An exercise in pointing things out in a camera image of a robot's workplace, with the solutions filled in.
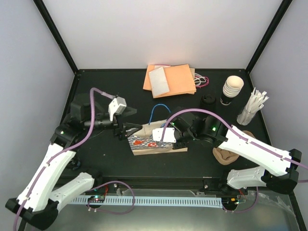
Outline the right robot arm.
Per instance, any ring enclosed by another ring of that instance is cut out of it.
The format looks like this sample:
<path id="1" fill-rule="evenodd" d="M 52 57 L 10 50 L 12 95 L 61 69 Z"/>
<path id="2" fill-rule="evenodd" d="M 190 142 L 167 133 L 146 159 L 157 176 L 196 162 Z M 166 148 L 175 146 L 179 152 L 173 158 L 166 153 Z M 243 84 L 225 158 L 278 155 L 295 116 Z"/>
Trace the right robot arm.
<path id="1" fill-rule="evenodd" d="M 291 193 L 299 183 L 301 152 L 272 147 L 250 137 L 207 110 L 184 109 L 171 114 L 161 128 L 163 142 L 206 141 L 214 152 L 234 153 L 255 164 L 224 172 L 214 186 L 224 194 L 249 187 Z"/>

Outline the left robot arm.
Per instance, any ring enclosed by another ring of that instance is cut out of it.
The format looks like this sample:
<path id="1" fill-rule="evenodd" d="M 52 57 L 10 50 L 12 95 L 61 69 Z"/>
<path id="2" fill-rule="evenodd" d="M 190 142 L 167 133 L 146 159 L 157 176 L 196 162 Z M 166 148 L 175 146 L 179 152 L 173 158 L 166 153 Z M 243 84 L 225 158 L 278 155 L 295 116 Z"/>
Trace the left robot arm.
<path id="1" fill-rule="evenodd" d="M 124 98 L 101 92 L 111 99 L 104 110 L 94 100 L 94 90 L 77 95 L 70 103 L 70 112 L 58 126 L 50 140 L 46 155 L 30 183 L 16 198 L 6 202 L 6 208 L 16 214 L 13 230 L 23 231 L 26 224 L 43 231 L 54 223 L 60 211 L 82 193 L 98 192 L 103 183 L 100 171 L 84 168 L 72 180 L 56 189 L 55 185 L 65 169 L 78 170 L 81 163 L 78 149 L 90 137 L 94 128 L 111 129 L 120 140 L 141 130 L 138 124 L 125 123 L 123 118 L 137 112 L 127 106 Z"/>

